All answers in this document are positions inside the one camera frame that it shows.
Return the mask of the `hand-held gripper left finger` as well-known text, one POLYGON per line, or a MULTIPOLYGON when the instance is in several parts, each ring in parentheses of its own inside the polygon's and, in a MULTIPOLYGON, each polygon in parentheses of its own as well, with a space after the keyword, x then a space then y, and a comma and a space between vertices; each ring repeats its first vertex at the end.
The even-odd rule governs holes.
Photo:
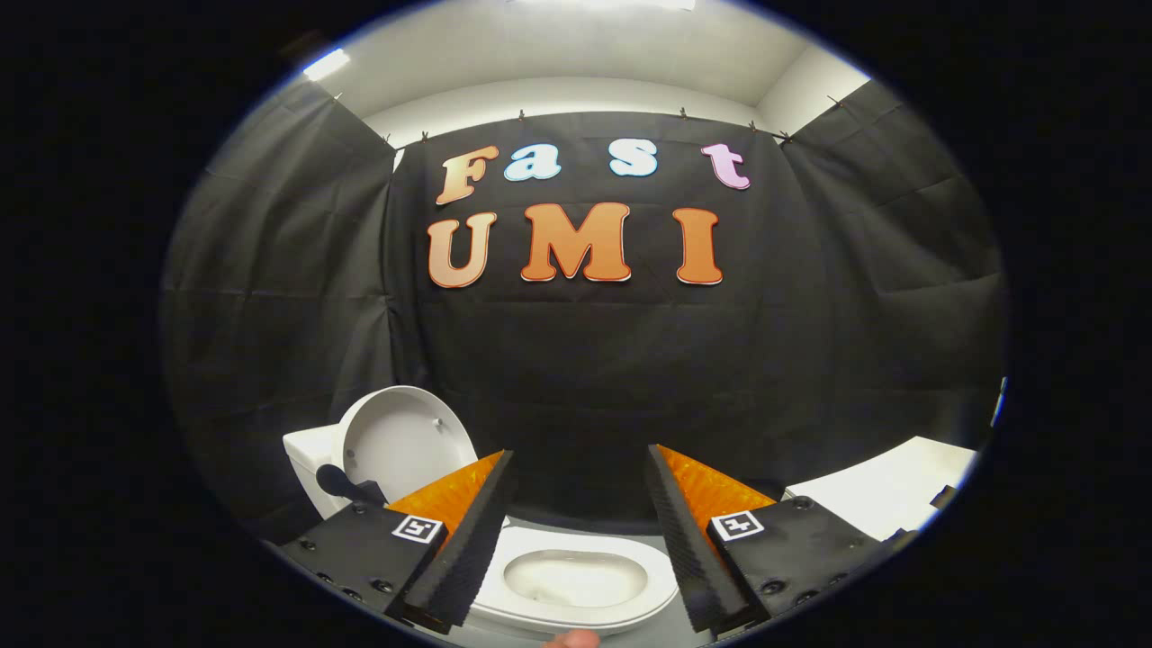
POLYGON ((388 502, 325 464, 319 484, 344 508, 276 547, 276 557, 353 606, 445 635, 477 598, 516 488, 516 455, 500 451, 388 502))

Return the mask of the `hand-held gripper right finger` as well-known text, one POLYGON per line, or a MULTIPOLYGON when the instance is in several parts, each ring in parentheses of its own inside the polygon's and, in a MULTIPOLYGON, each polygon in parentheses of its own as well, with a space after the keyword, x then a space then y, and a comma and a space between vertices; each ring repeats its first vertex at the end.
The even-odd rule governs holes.
POLYGON ((808 496, 776 502, 662 445, 647 447, 646 483, 697 632, 789 615, 914 541, 904 529, 877 540, 808 496))

